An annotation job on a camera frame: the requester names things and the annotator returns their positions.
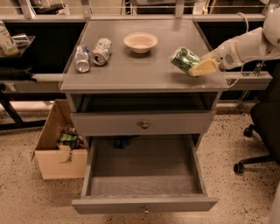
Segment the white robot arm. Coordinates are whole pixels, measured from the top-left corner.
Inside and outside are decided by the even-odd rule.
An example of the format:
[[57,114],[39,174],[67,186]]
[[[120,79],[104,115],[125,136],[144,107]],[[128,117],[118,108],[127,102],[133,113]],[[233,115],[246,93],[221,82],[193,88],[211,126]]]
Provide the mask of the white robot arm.
[[280,58],[280,8],[270,10],[263,23],[252,31],[228,39],[201,58],[188,73],[200,76],[214,73],[218,68],[233,69],[254,60]]

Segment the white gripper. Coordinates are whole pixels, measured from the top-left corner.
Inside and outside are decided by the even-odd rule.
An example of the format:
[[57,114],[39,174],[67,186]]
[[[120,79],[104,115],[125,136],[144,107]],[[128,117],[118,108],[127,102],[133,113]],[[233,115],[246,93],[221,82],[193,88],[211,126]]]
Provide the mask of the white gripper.
[[215,72],[219,67],[216,60],[220,62],[220,67],[223,69],[241,67],[243,62],[238,55],[236,46],[236,38],[223,42],[216,49],[202,56],[202,61],[188,70],[189,74],[196,77]]

